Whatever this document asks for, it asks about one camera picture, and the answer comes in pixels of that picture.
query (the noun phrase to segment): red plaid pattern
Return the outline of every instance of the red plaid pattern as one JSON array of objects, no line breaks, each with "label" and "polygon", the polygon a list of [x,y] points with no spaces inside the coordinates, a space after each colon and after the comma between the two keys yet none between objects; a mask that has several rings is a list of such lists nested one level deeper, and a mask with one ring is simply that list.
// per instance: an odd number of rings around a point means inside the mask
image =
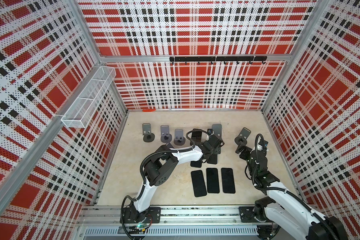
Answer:
[{"label": "red plaid pattern", "polygon": [[315,0],[79,0],[100,54],[290,53]]},{"label": "red plaid pattern", "polygon": [[[94,65],[65,0],[0,1],[0,186]],[[62,128],[0,217],[0,239],[69,239],[121,122],[110,92]]]},{"label": "red plaid pattern", "polygon": [[266,114],[308,202],[360,239],[360,1],[331,1]]},{"label": "red plaid pattern", "polygon": [[128,109],[260,109],[283,62],[110,63]]}]

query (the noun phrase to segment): black cable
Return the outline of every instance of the black cable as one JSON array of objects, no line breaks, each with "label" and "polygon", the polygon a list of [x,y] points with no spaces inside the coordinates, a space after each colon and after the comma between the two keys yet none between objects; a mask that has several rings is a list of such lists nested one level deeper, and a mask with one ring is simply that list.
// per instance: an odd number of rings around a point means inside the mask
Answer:
[{"label": "black cable", "polygon": [[191,131],[187,132],[187,134],[185,135],[185,137],[187,137],[187,139],[189,139],[189,141],[192,142],[192,147],[193,147],[193,148],[195,148],[196,142],[195,142],[192,138],[188,137],[188,134],[190,134],[191,132],[204,132],[204,133],[206,133],[208,136],[211,136],[211,134],[210,134],[209,132],[206,132],[206,131],[204,131],[204,130],[202,130],[202,129],[194,129],[194,130],[191,130]]},{"label": "black cable", "polygon": [[136,199],[133,199],[133,198],[131,198],[129,195],[127,195],[127,196],[125,196],[125,198],[124,198],[124,200],[123,200],[123,203],[121,204],[121,218],[120,218],[120,221],[121,221],[121,225],[122,225],[122,227],[123,227],[123,230],[124,230],[124,232],[125,232],[125,234],[129,237],[129,239],[130,240],[135,240],[135,238],[133,238],[131,235],[130,235],[130,233],[127,231],[127,228],[125,227],[125,225],[124,225],[124,216],[123,216],[123,214],[124,214],[124,204],[125,204],[125,200],[127,199],[127,198],[129,198],[131,201],[136,201]]},{"label": "black cable", "polygon": [[247,166],[245,166],[244,173],[245,173],[245,176],[246,176],[249,180],[251,180],[251,179],[248,177],[248,175],[247,175],[247,168],[248,168],[248,165],[247,165]]},{"label": "black cable", "polygon": [[271,240],[272,238],[274,238],[274,237],[276,236],[276,234],[279,232],[280,228],[281,228],[281,226],[279,225],[279,226],[275,229],[274,234],[273,234],[271,237],[267,237],[266,239],[261,238],[260,235],[257,235],[257,237],[260,238],[261,240]]},{"label": "black cable", "polygon": [[317,213],[313,213],[313,216],[317,218],[321,224],[324,226],[324,228],[329,232],[333,240],[339,240],[339,238],[336,236],[335,232],[332,230],[332,228],[322,219]]},{"label": "black cable", "polygon": [[[258,138],[261,137],[261,141],[262,141],[262,145],[264,146],[264,138],[261,134],[258,134],[255,138],[255,153],[256,153],[256,161],[258,160],[258,150],[257,150],[257,145],[258,145]],[[255,182],[254,179],[257,175],[257,168],[258,168],[258,164],[255,164],[254,169],[253,169],[253,173],[252,173],[252,184],[254,185],[254,188],[260,191],[269,191],[269,190],[276,190],[276,191],[282,191],[285,192],[286,194],[290,195],[291,197],[293,197],[294,199],[296,199],[305,209],[307,209],[309,212],[311,211],[311,207],[309,207],[303,200],[299,199],[298,196],[294,195],[292,192],[290,191],[286,191],[283,188],[280,187],[266,187],[266,188],[260,188]],[[333,230],[329,227],[329,225],[317,214],[317,213],[313,213],[312,214],[315,218],[317,218],[322,225],[324,226],[324,228],[327,230],[327,232],[331,235],[331,237],[333,238],[333,240],[339,240],[338,237],[336,236],[336,234],[333,232]]]}]

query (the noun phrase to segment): aluminum frame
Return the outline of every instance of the aluminum frame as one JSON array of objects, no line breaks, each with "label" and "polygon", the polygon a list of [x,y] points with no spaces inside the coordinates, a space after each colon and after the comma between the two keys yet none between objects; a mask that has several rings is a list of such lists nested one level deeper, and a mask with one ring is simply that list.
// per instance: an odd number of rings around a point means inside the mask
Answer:
[{"label": "aluminum frame", "polygon": [[286,77],[288,73],[293,70],[293,67],[296,65],[296,62],[300,56],[300,53],[304,50],[304,47],[311,36],[311,33],[316,26],[317,22],[320,20],[324,10],[326,9],[329,1],[326,0],[317,0],[315,7],[313,8],[313,12],[301,32],[301,37],[298,39],[297,43],[293,47],[292,50],[292,58],[287,62],[287,65],[283,67],[281,73],[279,74],[278,78],[276,79],[273,88],[268,94],[268,97],[265,99],[263,107],[261,108],[262,111],[266,112],[270,107],[271,103],[273,102],[276,94],[278,93],[279,89],[281,88],[283,82],[286,81]]},{"label": "aluminum frame", "polygon": [[283,160],[283,163],[284,163],[284,165],[285,165],[285,168],[287,169],[287,172],[288,172],[288,174],[289,174],[289,177],[290,177],[291,180],[292,180],[293,186],[294,186],[295,189],[298,191],[298,193],[299,193],[299,195],[300,195],[300,198],[301,198],[305,203],[307,203],[307,199],[306,199],[306,197],[305,197],[305,195],[304,195],[304,193],[303,193],[303,191],[302,191],[302,189],[301,189],[301,187],[300,187],[300,185],[299,185],[299,183],[298,183],[295,175],[293,174],[293,172],[292,172],[292,170],[291,170],[291,167],[290,167],[289,164],[288,164],[288,160],[287,160],[287,158],[285,157],[285,155],[284,155],[284,153],[283,153],[283,150],[281,149],[281,146],[280,146],[280,144],[279,144],[279,142],[278,142],[278,140],[277,140],[277,137],[276,137],[276,135],[275,135],[275,133],[274,133],[271,125],[269,124],[269,122],[268,122],[268,120],[267,120],[267,117],[265,116],[264,113],[262,113],[262,114],[263,114],[263,117],[264,117],[264,121],[265,121],[265,123],[267,124],[268,130],[269,130],[269,132],[271,133],[272,139],[273,139],[273,141],[274,141],[274,143],[275,143],[275,145],[276,145],[276,148],[277,148],[277,150],[278,150],[278,152],[279,152],[279,155],[280,155],[281,159]]},{"label": "aluminum frame", "polygon": [[93,56],[96,58],[96,63],[101,63],[99,49],[97,48],[95,40],[92,37],[91,32],[89,31],[89,28],[86,24],[86,20],[84,19],[84,15],[82,15],[81,11],[79,10],[80,8],[77,3],[77,0],[68,0],[67,2],[72,9],[72,15],[75,18],[76,23],[80,26],[84,38],[86,39],[88,46],[92,51]]},{"label": "aluminum frame", "polygon": [[[253,207],[254,205],[155,205],[161,207],[160,222],[152,224],[158,228],[182,228],[206,227],[237,227],[273,225],[272,222],[242,223],[239,207]],[[73,233],[74,240],[82,240],[86,237],[87,229],[96,227],[120,227],[120,206],[86,206],[79,215],[77,228]]]},{"label": "aluminum frame", "polygon": [[[131,109],[129,112],[144,112],[144,109]],[[252,112],[259,111],[257,109],[236,109],[236,108],[168,108],[168,109],[154,109],[155,112],[209,112],[209,111],[239,111]]]}]

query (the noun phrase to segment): gray phone holder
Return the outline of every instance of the gray phone holder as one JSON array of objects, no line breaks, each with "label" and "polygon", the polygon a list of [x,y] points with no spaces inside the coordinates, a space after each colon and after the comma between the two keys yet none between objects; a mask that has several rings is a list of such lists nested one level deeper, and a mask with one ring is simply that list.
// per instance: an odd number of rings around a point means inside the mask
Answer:
[{"label": "gray phone holder", "polygon": [[143,141],[152,142],[155,139],[155,135],[151,132],[151,124],[143,123]]},{"label": "gray phone holder", "polygon": [[160,132],[161,132],[160,140],[162,142],[168,143],[172,141],[172,135],[169,134],[169,125],[161,125]]},{"label": "gray phone holder", "polygon": [[185,143],[183,129],[175,129],[175,139],[173,143],[177,146],[182,146]]}]

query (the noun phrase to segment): vented metal cover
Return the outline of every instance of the vented metal cover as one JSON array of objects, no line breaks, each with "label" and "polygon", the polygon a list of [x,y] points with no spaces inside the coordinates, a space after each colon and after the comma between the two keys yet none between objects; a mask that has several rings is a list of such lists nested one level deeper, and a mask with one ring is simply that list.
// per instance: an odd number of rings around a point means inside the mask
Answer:
[{"label": "vented metal cover", "polygon": [[360,239],[360,1],[331,0],[266,112],[310,204]]},{"label": "vented metal cover", "polygon": [[[125,236],[121,227],[88,227],[85,236]],[[258,235],[256,225],[231,226],[151,226],[147,236],[237,236]]]}]

